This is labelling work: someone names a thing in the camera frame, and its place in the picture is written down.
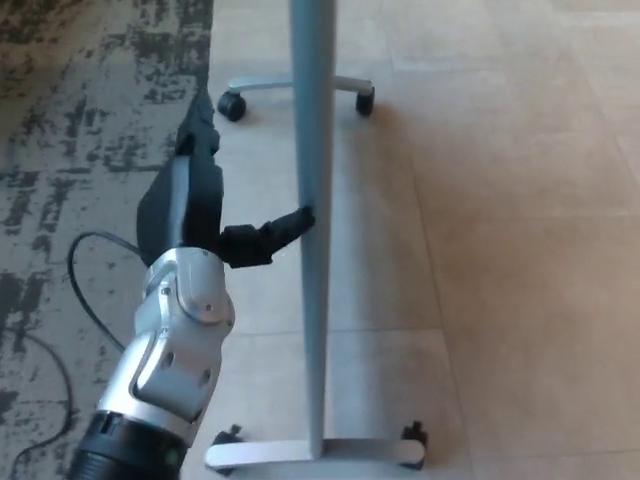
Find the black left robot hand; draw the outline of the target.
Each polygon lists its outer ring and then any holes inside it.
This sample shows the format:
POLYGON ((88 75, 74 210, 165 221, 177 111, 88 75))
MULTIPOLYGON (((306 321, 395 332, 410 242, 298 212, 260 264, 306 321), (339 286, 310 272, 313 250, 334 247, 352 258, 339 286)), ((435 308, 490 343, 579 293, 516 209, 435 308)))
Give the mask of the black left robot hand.
POLYGON ((269 265, 315 224, 306 206, 259 228, 221 226, 224 179, 215 162, 220 135, 213 116, 211 97, 201 89, 178 128, 173 156, 139 201, 136 236, 146 266, 181 247, 211 252, 232 268, 269 265))

